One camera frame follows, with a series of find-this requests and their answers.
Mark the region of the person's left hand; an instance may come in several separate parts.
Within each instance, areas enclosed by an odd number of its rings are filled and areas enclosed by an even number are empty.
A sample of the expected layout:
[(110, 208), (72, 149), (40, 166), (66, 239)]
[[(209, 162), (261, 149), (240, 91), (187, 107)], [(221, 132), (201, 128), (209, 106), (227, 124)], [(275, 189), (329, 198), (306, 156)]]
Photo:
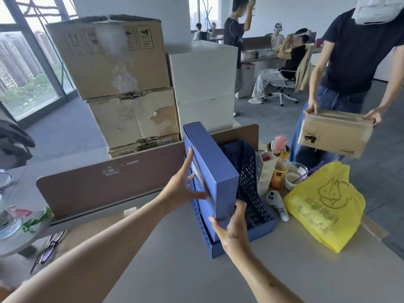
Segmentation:
[(195, 173), (189, 173), (189, 171), (191, 171), (193, 158), (193, 148), (189, 147), (188, 154), (182, 167), (174, 176), (171, 177), (168, 184), (158, 196), (159, 204), (161, 204), (166, 213), (170, 213), (173, 210), (180, 208), (185, 203), (191, 201), (189, 200), (189, 191), (195, 191), (191, 189), (190, 184), (195, 177)]

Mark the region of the person's right hand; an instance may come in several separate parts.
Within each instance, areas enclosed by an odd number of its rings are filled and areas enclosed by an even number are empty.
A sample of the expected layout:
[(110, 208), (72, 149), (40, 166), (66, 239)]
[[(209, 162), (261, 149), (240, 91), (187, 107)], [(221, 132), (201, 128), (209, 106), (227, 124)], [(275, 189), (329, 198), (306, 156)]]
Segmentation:
[(246, 203), (236, 199), (235, 212), (229, 221), (227, 230), (216, 232), (223, 249), (230, 258), (240, 257), (252, 252), (248, 238), (245, 210)]

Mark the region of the blue box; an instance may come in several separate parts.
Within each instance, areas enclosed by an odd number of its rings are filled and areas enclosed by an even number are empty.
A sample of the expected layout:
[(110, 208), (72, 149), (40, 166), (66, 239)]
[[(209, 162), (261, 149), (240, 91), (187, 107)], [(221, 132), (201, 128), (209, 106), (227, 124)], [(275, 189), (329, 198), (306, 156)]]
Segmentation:
[(209, 220), (215, 220), (224, 229), (234, 213), (240, 174), (200, 122), (183, 126), (186, 152), (193, 149), (190, 170), (195, 174), (196, 191), (207, 193), (211, 200), (198, 199), (200, 212), (214, 242), (218, 235)]

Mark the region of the white desk organizer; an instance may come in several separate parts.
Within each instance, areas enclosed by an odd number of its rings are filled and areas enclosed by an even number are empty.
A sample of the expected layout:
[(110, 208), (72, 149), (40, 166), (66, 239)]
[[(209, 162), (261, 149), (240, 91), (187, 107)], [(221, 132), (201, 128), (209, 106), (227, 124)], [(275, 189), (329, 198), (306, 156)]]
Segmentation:
[(259, 150), (255, 155), (256, 183), (259, 195), (266, 194), (276, 165), (276, 157), (272, 152)]

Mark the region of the orange juice bottle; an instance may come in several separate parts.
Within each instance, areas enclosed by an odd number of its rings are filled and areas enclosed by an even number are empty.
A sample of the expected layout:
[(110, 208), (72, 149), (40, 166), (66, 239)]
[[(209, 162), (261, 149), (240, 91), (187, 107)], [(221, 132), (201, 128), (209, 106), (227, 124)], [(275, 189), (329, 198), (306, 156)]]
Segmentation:
[(271, 188), (275, 190), (282, 188), (284, 177), (289, 170), (289, 164), (289, 152), (281, 152), (275, 163), (275, 168), (270, 181)]

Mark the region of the torn cardboard box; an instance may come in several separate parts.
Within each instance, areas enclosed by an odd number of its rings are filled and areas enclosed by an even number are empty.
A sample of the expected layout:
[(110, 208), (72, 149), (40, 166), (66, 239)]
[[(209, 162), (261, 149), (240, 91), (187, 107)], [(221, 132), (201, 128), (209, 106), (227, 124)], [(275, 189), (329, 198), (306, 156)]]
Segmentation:
[(133, 147), (139, 142), (179, 137), (172, 87), (94, 98), (86, 103), (109, 153)]

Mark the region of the yellow plastic bag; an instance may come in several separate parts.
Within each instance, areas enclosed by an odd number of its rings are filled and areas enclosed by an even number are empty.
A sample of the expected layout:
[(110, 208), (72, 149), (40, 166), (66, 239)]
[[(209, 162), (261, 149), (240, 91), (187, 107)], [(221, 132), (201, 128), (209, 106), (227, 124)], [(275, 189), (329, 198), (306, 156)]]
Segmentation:
[(339, 254), (358, 230), (366, 207), (350, 183), (350, 166), (322, 166), (284, 197), (286, 209), (316, 240)]

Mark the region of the tall white box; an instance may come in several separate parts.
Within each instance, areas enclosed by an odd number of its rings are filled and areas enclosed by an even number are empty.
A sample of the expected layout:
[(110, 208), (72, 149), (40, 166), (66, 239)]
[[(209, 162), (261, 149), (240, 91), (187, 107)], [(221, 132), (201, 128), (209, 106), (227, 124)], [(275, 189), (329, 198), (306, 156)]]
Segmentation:
[(177, 105), (234, 95), (236, 47), (209, 41), (165, 46)]

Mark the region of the office desk with partition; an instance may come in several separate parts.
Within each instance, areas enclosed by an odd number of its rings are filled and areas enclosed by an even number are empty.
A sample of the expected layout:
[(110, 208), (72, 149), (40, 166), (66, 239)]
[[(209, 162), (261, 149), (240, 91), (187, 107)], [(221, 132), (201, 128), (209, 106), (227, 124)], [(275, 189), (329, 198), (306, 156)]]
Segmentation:
[(278, 51), (271, 47), (271, 37), (248, 37), (243, 40), (241, 63), (259, 62), (278, 58)]

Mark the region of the black eyeglasses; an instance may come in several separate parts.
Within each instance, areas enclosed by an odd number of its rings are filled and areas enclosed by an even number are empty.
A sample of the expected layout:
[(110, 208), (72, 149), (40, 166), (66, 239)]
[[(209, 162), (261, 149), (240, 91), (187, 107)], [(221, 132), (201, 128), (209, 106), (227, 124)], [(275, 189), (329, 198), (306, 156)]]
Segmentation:
[(54, 257), (56, 256), (58, 244), (63, 239), (65, 232), (65, 230), (58, 232), (48, 238), (33, 263), (33, 266), (29, 273), (30, 277), (37, 274), (40, 270), (44, 269), (53, 261)]

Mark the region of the green wrapper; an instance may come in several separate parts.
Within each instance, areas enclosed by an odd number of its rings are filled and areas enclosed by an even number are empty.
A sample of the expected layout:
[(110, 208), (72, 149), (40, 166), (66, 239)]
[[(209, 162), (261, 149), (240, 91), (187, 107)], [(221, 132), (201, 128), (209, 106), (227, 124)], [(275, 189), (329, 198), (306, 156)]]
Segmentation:
[(52, 217), (53, 212), (50, 207), (47, 206), (27, 216), (21, 225), (21, 229), (25, 233), (29, 232), (33, 234), (39, 224), (50, 220)]

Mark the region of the large worn cardboard box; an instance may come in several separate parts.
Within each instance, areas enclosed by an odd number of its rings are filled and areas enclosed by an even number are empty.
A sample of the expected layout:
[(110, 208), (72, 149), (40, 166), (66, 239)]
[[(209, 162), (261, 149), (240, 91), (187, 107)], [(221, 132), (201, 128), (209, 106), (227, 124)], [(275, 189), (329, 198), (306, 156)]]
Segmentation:
[(170, 87), (159, 19), (88, 16), (46, 30), (83, 100)]

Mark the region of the red packet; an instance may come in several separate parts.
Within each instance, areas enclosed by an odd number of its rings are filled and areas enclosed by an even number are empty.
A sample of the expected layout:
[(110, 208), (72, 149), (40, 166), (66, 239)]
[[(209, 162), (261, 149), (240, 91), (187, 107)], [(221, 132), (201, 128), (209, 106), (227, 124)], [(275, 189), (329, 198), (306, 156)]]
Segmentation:
[(16, 206), (8, 206), (6, 207), (6, 210), (15, 219), (24, 219), (33, 214), (33, 211), (31, 210), (20, 209)]

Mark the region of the clear glass dish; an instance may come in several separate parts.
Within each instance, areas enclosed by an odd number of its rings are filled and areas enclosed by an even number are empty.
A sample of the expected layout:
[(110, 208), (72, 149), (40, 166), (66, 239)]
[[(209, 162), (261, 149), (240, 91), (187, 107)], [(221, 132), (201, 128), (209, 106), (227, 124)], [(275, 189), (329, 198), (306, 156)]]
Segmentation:
[(0, 210), (0, 241), (18, 232), (22, 219), (17, 215), (16, 206), (6, 206)]

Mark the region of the dark framed window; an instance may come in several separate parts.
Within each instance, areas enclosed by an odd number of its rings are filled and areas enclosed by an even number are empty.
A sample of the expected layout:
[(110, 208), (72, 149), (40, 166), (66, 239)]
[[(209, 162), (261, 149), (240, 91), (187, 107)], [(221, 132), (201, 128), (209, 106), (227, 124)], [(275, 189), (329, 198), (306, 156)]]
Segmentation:
[(20, 124), (78, 96), (46, 29), (77, 17), (73, 0), (0, 0), (0, 105)]

